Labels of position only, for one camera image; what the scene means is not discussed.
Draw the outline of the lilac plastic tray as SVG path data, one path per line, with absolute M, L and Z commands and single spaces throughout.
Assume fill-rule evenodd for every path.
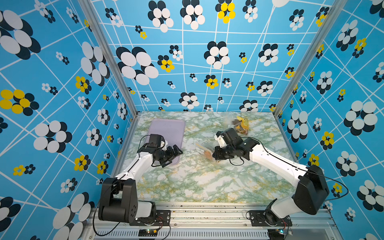
M 178 148 L 181 149 L 185 127 L 186 122 L 184 120 L 153 119 L 148 130 L 148 135 L 161 135 L 167 141 L 167 146 L 173 147 L 177 145 Z

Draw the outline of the ziploc bag of cookies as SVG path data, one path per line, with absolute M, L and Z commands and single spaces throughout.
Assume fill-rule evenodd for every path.
M 199 155 L 201 155 L 202 157 L 204 157 L 205 159 L 207 159 L 209 161 L 217 161 L 213 157 L 214 152 L 213 152 L 212 148 L 204 147 L 198 143 L 196 143 L 195 146 L 196 146 L 196 151 L 199 153 Z
M 240 115 L 226 115 L 224 117 L 224 125 L 228 128 L 233 128 L 239 134 L 247 136 L 249 133 L 249 120 Z

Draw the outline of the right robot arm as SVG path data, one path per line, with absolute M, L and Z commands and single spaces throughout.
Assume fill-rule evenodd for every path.
M 233 128 L 217 132 L 215 140 L 219 143 L 213 153 L 215 160 L 238 157 L 252 161 L 273 171 L 295 187 L 293 194 L 273 200 L 265 209 L 264 217 L 270 226 L 277 225 L 291 214 L 303 212 L 316 215 L 329 196 L 326 178 L 316 165 L 307 167 L 286 159 L 271 152 L 255 138 L 239 136 Z

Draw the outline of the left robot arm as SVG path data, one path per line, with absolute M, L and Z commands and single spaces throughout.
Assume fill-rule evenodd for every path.
M 149 168 L 170 165 L 183 151 L 177 145 L 168 146 L 161 135 L 148 137 L 149 141 L 138 148 L 131 165 L 116 177 L 104 180 L 98 204 L 99 220 L 129 224 L 136 221 L 151 224 L 157 220 L 156 204 L 138 200 L 137 181 Z

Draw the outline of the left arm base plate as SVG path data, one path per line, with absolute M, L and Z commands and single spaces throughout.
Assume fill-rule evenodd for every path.
M 155 214 L 151 214 L 146 218 L 137 218 L 130 226 L 140 226 L 140 227 L 164 227 L 169 226 L 171 220 L 171 211 L 169 210 L 156 210 Z

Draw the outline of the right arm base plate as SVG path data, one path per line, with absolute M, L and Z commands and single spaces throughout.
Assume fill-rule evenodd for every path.
M 251 221 L 253 227 L 291 227 L 292 221 L 290 216 L 279 219 L 273 213 L 266 213 L 265 211 L 250 210 L 246 213 L 246 219 Z

